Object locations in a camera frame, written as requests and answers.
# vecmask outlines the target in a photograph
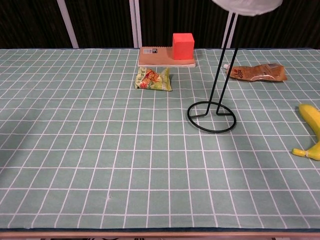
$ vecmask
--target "table edge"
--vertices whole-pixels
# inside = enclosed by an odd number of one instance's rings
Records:
[[[0,238],[186,238],[186,237],[320,237],[320,232],[281,232],[281,231],[186,231],[186,232],[170,232],[170,231],[0,231]]]

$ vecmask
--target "white lampshade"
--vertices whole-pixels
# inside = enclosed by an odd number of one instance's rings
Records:
[[[283,0],[212,0],[224,10],[242,15],[255,16],[275,10]]]

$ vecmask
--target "green snack package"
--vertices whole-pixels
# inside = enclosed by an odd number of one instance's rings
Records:
[[[166,68],[158,74],[149,68],[140,67],[134,81],[134,88],[172,91],[169,79],[169,68]]]

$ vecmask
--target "lamp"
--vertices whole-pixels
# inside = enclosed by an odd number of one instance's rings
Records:
[[[207,131],[209,133],[224,133],[224,132],[227,132],[227,131],[230,131],[231,129],[233,129],[235,127],[235,125],[236,125],[236,122],[237,122],[235,114],[228,107],[222,105],[221,102],[222,102],[222,99],[224,97],[224,93],[225,93],[225,90],[226,90],[226,87],[227,87],[227,84],[228,84],[230,73],[231,73],[232,67],[233,67],[235,59],[236,59],[236,55],[237,55],[237,52],[238,52],[238,47],[236,47],[235,50],[234,50],[234,53],[233,53],[233,56],[232,56],[232,60],[231,60],[230,66],[229,66],[229,70],[228,70],[228,73],[227,73],[227,76],[226,76],[226,79],[225,79],[225,82],[224,82],[224,85],[223,85],[223,88],[222,88],[222,92],[221,92],[221,95],[220,95],[219,102],[212,101],[212,98],[213,98],[214,91],[215,91],[215,88],[216,88],[216,84],[217,84],[217,81],[218,81],[220,68],[221,68],[221,65],[222,65],[222,62],[223,62],[223,59],[224,59],[224,56],[225,56],[225,51],[226,51],[226,48],[227,48],[227,42],[228,42],[228,39],[229,39],[229,36],[230,36],[231,28],[232,28],[232,25],[233,25],[234,20],[235,20],[235,15],[239,14],[239,15],[242,15],[242,16],[251,16],[252,17],[252,16],[268,13],[268,12],[273,11],[277,7],[279,7],[282,4],[283,0],[212,0],[212,1],[214,3],[216,3],[217,5],[219,5],[221,8],[223,8],[224,10],[232,12],[231,20],[230,20],[230,23],[229,23],[229,26],[228,26],[228,31],[227,31],[227,34],[226,34],[226,38],[225,38],[225,41],[224,41],[224,44],[223,44],[223,49],[222,49],[220,61],[219,61],[219,64],[218,64],[218,68],[217,68],[217,71],[216,71],[216,74],[215,74],[215,78],[214,78],[214,82],[213,82],[210,98],[209,98],[208,101],[199,101],[199,102],[195,102],[194,104],[192,104],[187,110],[187,118],[189,119],[189,121],[194,126],[196,126],[197,128],[199,128],[201,130]],[[197,105],[201,105],[201,104],[207,104],[207,108],[206,108],[205,113],[198,114],[198,115],[190,115],[190,110],[193,107],[195,107]],[[231,116],[233,118],[233,124],[230,127],[226,128],[226,129],[221,129],[221,130],[219,130],[219,129],[208,129],[208,128],[205,128],[205,127],[200,126],[199,124],[197,124],[193,119],[206,116],[209,113],[211,105],[217,105],[217,108],[216,108],[216,111],[215,111],[216,115],[218,115],[218,116]],[[219,112],[220,108],[224,108],[227,111],[227,113]]]

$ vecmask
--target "sauce packet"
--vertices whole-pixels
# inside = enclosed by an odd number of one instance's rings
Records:
[[[134,88],[172,91],[169,79],[169,68],[166,68],[158,74],[152,69],[140,67],[134,81]]]
[[[226,74],[229,71],[229,65],[225,64]],[[287,80],[285,67],[277,63],[261,64],[257,66],[233,66],[230,77],[245,81],[285,81]]]

